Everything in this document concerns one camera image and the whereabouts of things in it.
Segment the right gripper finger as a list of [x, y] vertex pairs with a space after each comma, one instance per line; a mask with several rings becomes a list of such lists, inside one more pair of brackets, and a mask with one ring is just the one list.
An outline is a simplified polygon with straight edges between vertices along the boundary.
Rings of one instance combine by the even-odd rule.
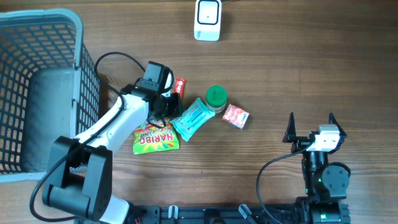
[[329, 114], [328, 121], [329, 121], [329, 124], [334, 124], [338, 128], [341, 138], [343, 138], [343, 139], [347, 138], [347, 134], [345, 133], [343, 128], [338, 124], [338, 122], [337, 122], [335, 116], [333, 115], [333, 113]]
[[293, 143], [295, 141], [296, 141], [295, 119], [294, 119], [294, 113], [291, 112], [289, 115], [289, 122], [284, 137], [282, 139], [282, 142]]

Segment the red Nescafe stick sachet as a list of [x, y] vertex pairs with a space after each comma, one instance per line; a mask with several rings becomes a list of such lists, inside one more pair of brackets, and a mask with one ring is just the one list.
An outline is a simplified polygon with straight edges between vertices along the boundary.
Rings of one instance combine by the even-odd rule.
[[180, 98], [183, 98], [184, 95], [184, 90], [185, 90], [185, 85], [186, 85], [186, 79], [184, 78], [179, 78], [177, 77], [175, 79], [175, 83], [174, 83], [174, 92], [178, 93]]

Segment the green Haribo worms bag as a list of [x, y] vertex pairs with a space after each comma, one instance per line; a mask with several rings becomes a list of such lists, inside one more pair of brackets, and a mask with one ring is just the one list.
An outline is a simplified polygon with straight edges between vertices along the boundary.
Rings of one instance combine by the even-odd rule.
[[145, 122], [134, 130], [135, 141], [132, 147], [134, 154], [180, 149], [173, 125], [168, 121], [165, 125], [161, 121], [156, 125], [160, 128]]

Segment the mint wet wipes pack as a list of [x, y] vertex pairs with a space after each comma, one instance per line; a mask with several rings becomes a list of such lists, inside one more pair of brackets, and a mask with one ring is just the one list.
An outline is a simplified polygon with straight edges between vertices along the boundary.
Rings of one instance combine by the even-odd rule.
[[186, 142], [195, 132], [210, 118], [215, 116], [215, 112], [210, 111], [200, 98], [197, 98], [182, 115], [171, 120], [175, 130]]

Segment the green lid jar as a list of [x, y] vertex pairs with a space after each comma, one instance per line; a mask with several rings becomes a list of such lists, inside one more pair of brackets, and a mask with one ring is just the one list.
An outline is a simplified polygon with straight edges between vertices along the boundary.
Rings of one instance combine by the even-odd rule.
[[215, 113], [220, 113], [224, 110], [227, 100], [228, 92], [219, 85], [210, 87], [205, 96], [207, 108]]

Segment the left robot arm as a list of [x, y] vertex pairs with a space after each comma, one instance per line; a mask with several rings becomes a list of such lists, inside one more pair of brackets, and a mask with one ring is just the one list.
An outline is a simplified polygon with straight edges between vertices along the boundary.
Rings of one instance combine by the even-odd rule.
[[42, 202], [77, 218], [98, 223], [133, 223], [131, 202], [112, 195], [113, 157], [130, 134], [151, 119], [182, 113], [178, 93], [164, 87], [128, 84], [114, 106], [75, 138], [60, 136], [50, 150], [49, 166], [40, 181]]

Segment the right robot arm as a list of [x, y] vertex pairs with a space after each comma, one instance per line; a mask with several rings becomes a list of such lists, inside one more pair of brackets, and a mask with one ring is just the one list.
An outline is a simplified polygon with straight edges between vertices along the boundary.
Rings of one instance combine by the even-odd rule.
[[299, 223], [350, 223], [349, 208], [341, 201], [347, 197], [351, 169], [341, 162], [329, 162], [328, 156], [340, 149], [347, 134], [334, 115], [328, 124], [319, 125], [309, 135], [297, 136], [294, 114], [283, 137], [291, 143], [291, 153], [301, 154], [306, 197], [296, 198]]

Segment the white barcode scanner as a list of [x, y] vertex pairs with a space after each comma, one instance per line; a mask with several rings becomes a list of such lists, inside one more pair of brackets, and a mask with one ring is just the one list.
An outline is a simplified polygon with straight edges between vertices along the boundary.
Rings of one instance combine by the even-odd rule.
[[222, 3], [220, 0], [196, 0], [194, 38], [216, 42], [221, 33]]

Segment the grey plastic shopping basket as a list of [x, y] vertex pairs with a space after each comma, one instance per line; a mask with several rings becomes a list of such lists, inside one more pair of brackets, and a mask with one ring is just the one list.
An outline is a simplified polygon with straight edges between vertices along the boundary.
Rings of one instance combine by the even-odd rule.
[[1, 182], [41, 179], [53, 142], [96, 123], [99, 100], [77, 14], [1, 14]]

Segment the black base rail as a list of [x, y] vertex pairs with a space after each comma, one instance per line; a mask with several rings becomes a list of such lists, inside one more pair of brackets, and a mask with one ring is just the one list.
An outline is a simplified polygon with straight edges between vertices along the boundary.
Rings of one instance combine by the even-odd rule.
[[339, 223], [350, 224], [351, 217], [345, 204], [307, 205], [305, 202], [248, 207], [169, 207], [134, 206], [125, 223], [180, 224], [180, 223]]

